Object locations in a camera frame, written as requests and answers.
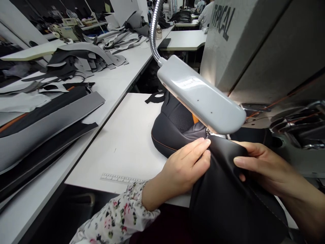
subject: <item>left hand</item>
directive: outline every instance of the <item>left hand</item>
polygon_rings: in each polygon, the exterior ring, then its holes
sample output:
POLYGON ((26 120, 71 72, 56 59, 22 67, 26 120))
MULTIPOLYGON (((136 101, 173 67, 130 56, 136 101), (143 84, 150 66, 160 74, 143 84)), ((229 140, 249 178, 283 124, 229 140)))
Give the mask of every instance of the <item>left hand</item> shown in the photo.
POLYGON ((189 191, 210 167, 207 150, 210 144, 209 139, 199 138, 171 155, 162 171, 143 188, 143 206, 153 211, 165 201, 189 191))

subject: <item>flexible metal arm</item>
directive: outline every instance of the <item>flexible metal arm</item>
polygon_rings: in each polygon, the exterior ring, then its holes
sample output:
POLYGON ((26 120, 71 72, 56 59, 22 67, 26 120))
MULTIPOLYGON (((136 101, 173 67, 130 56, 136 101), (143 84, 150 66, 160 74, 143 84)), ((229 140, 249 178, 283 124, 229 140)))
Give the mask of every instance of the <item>flexible metal arm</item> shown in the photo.
POLYGON ((155 10, 153 12, 151 26, 150 26, 150 48, 153 58, 157 61, 158 65, 161 67, 166 59, 162 58, 156 47, 156 28, 158 24, 158 18, 160 14, 161 7, 163 6, 163 0, 157 0, 155 10))

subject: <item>floral shirt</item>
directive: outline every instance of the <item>floral shirt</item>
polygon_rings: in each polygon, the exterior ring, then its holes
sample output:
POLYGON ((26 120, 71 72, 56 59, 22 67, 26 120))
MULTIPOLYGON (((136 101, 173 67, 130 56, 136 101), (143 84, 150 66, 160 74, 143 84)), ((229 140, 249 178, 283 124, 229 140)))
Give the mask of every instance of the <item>floral shirt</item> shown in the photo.
POLYGON ((160 214, 149 212, 142 205, 146 181, 128 185, 125 193, 111 199, 76 232, 70 244, 123 243, 133 233, 143 231, 160 214))

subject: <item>ruler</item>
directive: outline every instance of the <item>ruler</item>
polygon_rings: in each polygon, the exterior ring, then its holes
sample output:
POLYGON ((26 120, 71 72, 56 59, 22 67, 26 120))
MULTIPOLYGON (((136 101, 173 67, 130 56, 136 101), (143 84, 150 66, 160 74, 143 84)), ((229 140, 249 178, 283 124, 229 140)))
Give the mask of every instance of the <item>ruler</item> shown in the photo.
POLYGON ((128 176, 121 176, 121 175, 116 175, 116 174, 107 174, 103 173, 101 176, 101 180, 107 180, 107 181, 112 181, 120 184, 125 184, 128 185, 132 182, 142 182, 144 181, 143 179, 139 178, 133 178, 133 177, 128 177, 128 176))

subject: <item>hand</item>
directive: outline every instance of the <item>hand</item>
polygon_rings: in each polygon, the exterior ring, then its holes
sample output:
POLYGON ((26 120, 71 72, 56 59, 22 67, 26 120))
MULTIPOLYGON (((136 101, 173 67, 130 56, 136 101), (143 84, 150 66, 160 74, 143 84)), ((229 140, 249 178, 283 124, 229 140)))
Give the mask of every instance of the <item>hand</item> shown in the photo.
POLYGON ((234 163, 250 170, 250 175, 264 189, 280 197, 307 243, 321 243, 325 230, 325 195, 266 146, 234 142, 245 147, 250 156, 236 157, 234 163))
MULTIPOLYGON (((282 157, 260 143, 234 142, 245 147, 250 156, 234 158, 235 165, 251 171, 251 177, 265 190, 278 197, 301 195, 308 182, 282 157)), ((245 181, 244 175, 239 178, 245 181)))
POLYGON ((210 144, 209 139, 199 138, 171 155, 162 171, 143 188, 143 206, 153 211, 165 201, 189 191, 210 167, 207 150, 210 144))

